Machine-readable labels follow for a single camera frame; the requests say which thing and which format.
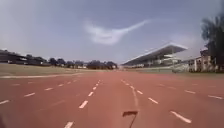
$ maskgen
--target red running track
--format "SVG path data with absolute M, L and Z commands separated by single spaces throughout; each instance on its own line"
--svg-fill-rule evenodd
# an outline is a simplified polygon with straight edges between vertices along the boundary
M 0 128 L 223 128 L 223 78 L 105 71 L 0 79 Z

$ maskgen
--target sky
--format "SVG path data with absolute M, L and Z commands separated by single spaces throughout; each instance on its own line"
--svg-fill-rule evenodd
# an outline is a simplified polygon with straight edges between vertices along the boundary
M 197 56 L 223 0 L 0 0 L 0 49 L 124 63 L 168 43 Z

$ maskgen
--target tree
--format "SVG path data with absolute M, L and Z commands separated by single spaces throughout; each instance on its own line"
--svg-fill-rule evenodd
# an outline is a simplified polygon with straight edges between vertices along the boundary
M 67 68 L 74 68 L 74 63 L 72 61 L 67 61 L 66 62 L 66 67 Z
M 75 64 L 75 67 L 83 67 L 83 65 L 84 65 L 84 62 L 83 61 L 80 61 L 80 60 L 77 60 L 77 61 L 75 61 L 74 62 L 74 64 Z
M 204 19 L 202 38 L 206 41 L 211 62 L 220 67 L 224 64 L 224 13 L 215 17 L 214 21 Z
M 89 69 L 100 69 L 101 67 L 101 62 L 99 60 L 92 60 L 89 62 L 86 66 Z
M 55 60 L 55 58 L 50 58 L 50 59 L 49 59 L 49 63 L 50 63 L 51 65 L 57 66 L 57 61 Z
M 59 59 L 57 60 L 57 63 L 58 63 L 60 66 L 63 66 L 63 65 L 66 64 L 66 62 L 65 62 L 65 60 L 64 60 L 63 58 L 59 58 Z
M 108 68 L 108 69 L 115 69 L 115 68 L 117 68 L 117 64 L 114 63 L 114 62 L 112 62 L 112 61 L 108 61 L 108 62 L 106 63 L 106 65 L 107 65 L 107 68 Z
M 33 56 L 32 56 L 31 54 L 27 54 L 27 55 L 26 55 L 26 58 L 27 58 L 27 59 L 33 59 Z

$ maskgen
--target lane marking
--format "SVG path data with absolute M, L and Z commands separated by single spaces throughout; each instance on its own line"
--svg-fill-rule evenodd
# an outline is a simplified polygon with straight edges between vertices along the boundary
M 65 128 L 71 128 L 73 125 L 73 122 L 68 122 L 66 125 L 65 125 Z
M 174 87 L 168 87 L 169 89 L 176 89 L 176 88 L 174 88 Z
M 12 86 L 19 86 L 20 84 L 12 84 Z
M 155 103 L 155 104 L 159 104 L 159 102 L 157 102 L 156 100 L 154 100 L 154 99 L 152 99 L 152 98 L 148 98 L 149 100 L 151 100 L 153 103 Z
M 0 102 L 0 105 L 1 105 L 1 104 L 5 104 L 5 103 L 8 103 L 8 102 L 9 102 L 9 100 L 1 101 L 1 102 Z
M 124 81 L 124 80 L 121 80 L 121 82 L 125 83 L 125 81 Z
M 92 96 L 93 92 L 90 92 L 88 96 Z
M 84 108 L 85 106 L 86 106 L 86 104 L 88 103 L 88 101 L 84 101 L 80 106 L 79 106 L 79 108 Z
M 142 93 L 141 91 L 139 91 L 139 90 L 138 90 L 137 92 L 138 92 L 139 94 L 143 94 L 143 93 Z
M 186 122 L 186 123 L 191 123 L 192 121 L 190 119 L 187 119 L 183 116 L 181 116 L 180 114 L 174 112 L 174 111 L 170 111 L 173 115 L 175 115 L 177 118 L 179 118 L 180 120 Z
M 53 88 L 46 88 L 44 89 L 45 91 L 49 91 L 49 90 L 52 90 Z
M 24 97 L 29 97 L 29 96 L 32 96 L 32 95 L 35 95 L 35 93 L 30 93 L 30 94 L 27 94 L 27 95 L 24 95 Z
M 135 92 L 134 89 L 132 89 L 132 93 L 133 93 L 133 96 L 134 96 L 135 107 L 137 108 L 137 110 L 139 110 L 138 98 L 137 98 L 137 95 L 136 95 L 136 92 Z
M 159 84 L 159 86 L 165 86 L 165 85 L 163 85 L 163 84 Z
M 185 92 L 187 93 L 191 93 L 191 94 L 195 94 L 196 92 L 193 92 L 193 91 L 189 91 L 189 90 L 184 90 Z
M 83 73 L 75 73 L 75 74 L 61 74 L 61 75 L 45 75 L 45 76 L 0 76 L 0 78 L 4 79 L 11 79 L 11 78 L 44 78 L 44 77 L 57 77 L 57 76 L 73 76 L 73 75 L 79 75 Z
M 135 89 L 133 86 L 130 86 L 131 89 Z
M 211 97 L 211 98 L 216 98 L 216 99 L 220 99 L 220 100 L 222 100 L 222 99 L 223 99 L 222 97 L 219 97 L 219 96 L 212 96 L 212 95 L 208 95 L 208 97 Z

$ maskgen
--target white lane line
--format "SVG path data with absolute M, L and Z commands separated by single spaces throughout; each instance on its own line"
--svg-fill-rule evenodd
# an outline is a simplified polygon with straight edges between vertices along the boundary
M 88 101 L 84 101 L 80 106 L 79 106 L 79 108 L 84 108 L 85 106 L 86 106 L 86 104 L 88 103 Z
M 74 124 L 73 122 L 68 122 L 68 123 L 65 125 L 65 128 L 71 128 L 73 124 Z
M 12 84 L 12 86 L 19 86 L 20 84 Z
M 90 92 L 88 96 L 92 96 L 92 95 L 93 95 L 93 92 Z
M 61 86 L 63 86 L 63 84 L 59 84 L 58 86 L 61 87 Z
M 149 100 L 151 100 L 153 103 L 155 104 L 159 104 L 159 102 L 157 102 L 156 100 L 152 99 L 152 98 L 148 98 Z
M 49 90 L 52 90 L 53 88 L 46 88 L 44 89 L 45 91 L 49 91 Z
M 135 89 L 133 86 L 130 86 L 131 89 Z
M 126 83 L 124 80 L 121 80 L 121 82 Z
M 222 97 L 219 97 L 219 96 L 212 96 L 212 95 L 208 95 L 208 97 L 211 97 L 211 98 L 216 98 L 216 99 L 220 99 L 220 100 L 222 100 L 222 99 L 223 99 Z
M 0 102 L 0 105 L 1 105 L 1 104 L 5 104 L 5 103 L 8 103 L 8 102 L 9 102 L 9 100 L 1 101 L 1 102 Z
M 193 92 L 193 91 L 189 91 L 189 90 L 184 90 L 185 92 L 187 93 L 191 93 L 191 94 L 195 94 L 196 92 Z
M 24 97 L 29 97 L 29 96 L 32 96 L 32 95 L 35 95 L 35 93 L 30 93 L 30 94 L 27 94 L 27 95 L 24 95 Z
M 185 123 L 191 123 L 192 121 L 190 119 L 187 119 L 183 116 L 181 116 L 180 114 L 174 112 L 174 111 L 170 111 L 172 114 L 174 114 L 177 118 L 179 118 L 180 120 L 184 121 Z
M 143 93 L 142 93 L 141 91 L 139 91 L 139 90 L 138 90 L 137 92 L 138 92 L 139 94 L 143 94 Z
M 176 89 L 176 88 L 174 88 L 174 87 L 168 87 L 169 89 Z
M 164 84 L 159 84 L 159 86 L 165 86 Z

